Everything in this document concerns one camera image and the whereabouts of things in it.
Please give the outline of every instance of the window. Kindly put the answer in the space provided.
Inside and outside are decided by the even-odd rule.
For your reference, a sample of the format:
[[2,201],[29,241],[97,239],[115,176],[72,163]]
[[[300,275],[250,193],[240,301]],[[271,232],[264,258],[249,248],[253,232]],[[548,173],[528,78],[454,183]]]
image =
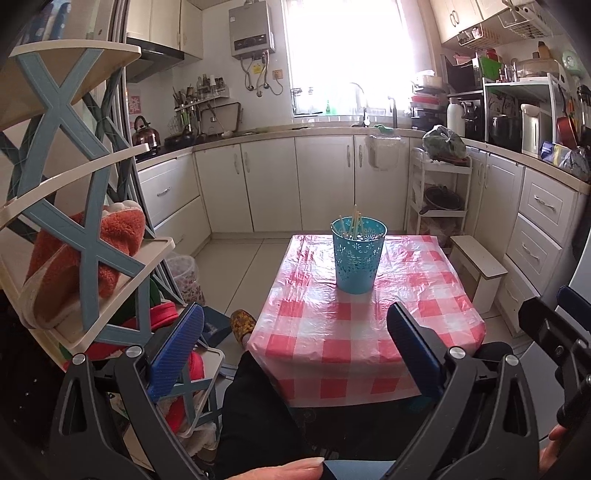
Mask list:
[[397,0],[285,0],[294,114],[408,106],[413,52]]

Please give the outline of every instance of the white stool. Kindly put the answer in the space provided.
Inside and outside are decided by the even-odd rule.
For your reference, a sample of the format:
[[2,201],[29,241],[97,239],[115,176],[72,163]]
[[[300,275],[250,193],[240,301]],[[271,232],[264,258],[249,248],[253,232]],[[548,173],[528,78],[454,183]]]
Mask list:
[[449,260],[479,314],[492,307],[496,291],[507,270],[470,235],[453,236]]

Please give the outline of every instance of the hand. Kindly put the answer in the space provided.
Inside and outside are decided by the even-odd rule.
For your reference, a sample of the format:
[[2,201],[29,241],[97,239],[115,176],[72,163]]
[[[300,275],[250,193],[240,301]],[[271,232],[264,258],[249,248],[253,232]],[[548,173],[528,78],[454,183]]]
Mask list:
[[322,476],[322,457],[304,458],[282,466],[250,470],[228,480],[319,480]]
[[557,425],[548,435],[550,444],[540,452],[540,473],[546,473],[558,459],[558,452],[565,433],[566,429]]

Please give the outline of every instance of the foot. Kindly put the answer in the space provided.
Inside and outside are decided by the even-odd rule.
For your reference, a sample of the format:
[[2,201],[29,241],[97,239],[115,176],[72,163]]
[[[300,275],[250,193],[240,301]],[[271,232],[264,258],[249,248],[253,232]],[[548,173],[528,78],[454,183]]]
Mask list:
[[236,340],[242,346],[245,346],[246,341],[250,338],[255,325],[255,318],[244,310],[237,310],[230,317],[230,327],[232,328],[234,337],[236,337]]

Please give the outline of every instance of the table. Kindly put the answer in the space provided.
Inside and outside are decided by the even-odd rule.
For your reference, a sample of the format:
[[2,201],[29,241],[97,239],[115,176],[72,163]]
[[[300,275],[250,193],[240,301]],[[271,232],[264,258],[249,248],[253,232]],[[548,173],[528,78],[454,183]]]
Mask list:
[[292,407],[374,403],[419,395],[386,329],[402,301],[451,347],[480,347],[485,323],[432,236],[387,236],[374,289],[336,288],[331,235],[292,237],[248,350]]

